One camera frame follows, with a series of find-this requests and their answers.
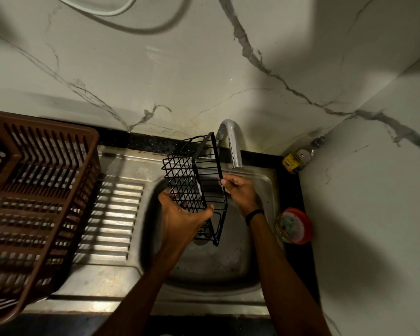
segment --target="forearm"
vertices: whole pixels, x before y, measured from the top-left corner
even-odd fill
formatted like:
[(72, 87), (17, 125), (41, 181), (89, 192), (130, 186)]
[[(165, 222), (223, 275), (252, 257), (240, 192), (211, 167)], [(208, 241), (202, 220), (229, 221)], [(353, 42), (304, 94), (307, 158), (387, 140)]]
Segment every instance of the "forearm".
[(174, 253), (161, 249), (154, 258), (151, 268), (140, 278), (94, 336), (141, 335), (157, 294), (177, 260), (178, 257)]
[(322, 311), (286, 260), (264, 215), (250, 222), (262, 289), (279, 335), (330, 335)]

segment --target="marble wall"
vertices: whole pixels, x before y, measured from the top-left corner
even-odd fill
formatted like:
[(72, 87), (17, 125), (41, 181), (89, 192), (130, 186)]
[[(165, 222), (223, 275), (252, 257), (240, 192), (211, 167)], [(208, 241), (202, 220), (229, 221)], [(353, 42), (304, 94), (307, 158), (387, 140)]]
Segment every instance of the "marble wall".
[(269, 154), (419, 57), (420, 0), (137, 0), (112, 18), (0, 0), (0, 111), (178, 139), (230, 118)]
[(301, 173), (333, 335), (420, 335), (420, 60)]

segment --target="brown plastic basket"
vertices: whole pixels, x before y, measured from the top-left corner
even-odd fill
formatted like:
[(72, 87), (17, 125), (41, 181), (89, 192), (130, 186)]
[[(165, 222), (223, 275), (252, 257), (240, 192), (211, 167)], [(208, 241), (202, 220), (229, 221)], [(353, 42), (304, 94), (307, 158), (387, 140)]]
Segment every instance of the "brown plastic basket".
[(98, 137), (0, 112), (0, 324), (50, 295), (69, 267), (100, 173)]

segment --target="person's left arm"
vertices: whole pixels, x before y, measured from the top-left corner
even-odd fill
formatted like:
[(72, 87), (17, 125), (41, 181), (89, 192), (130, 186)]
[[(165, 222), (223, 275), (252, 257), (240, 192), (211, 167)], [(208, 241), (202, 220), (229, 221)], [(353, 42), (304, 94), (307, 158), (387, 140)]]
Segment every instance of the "person's left arm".
[(141, 335), (166, 277), (193, 240), (213, 207), (190, 213), (174, 203), (168, 190), (158, 196), (162, 204), (162, 246), (146, 271), (94, 336)]

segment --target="black metal frame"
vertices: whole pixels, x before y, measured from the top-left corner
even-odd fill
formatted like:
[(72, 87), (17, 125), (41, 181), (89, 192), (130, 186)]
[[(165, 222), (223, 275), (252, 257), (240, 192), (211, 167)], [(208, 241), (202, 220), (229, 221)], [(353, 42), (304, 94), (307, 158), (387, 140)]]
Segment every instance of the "black metal frame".
[(227, 195), (221, 185), (223, 173), (214, 133), (184, 140), (178, 152), (163, 160), (165, 178), (174, 193), (173, 200), (190, 212), (214, 206), (212, 219), (205, 222), (195, 239), (218, 246), (227, 212)]

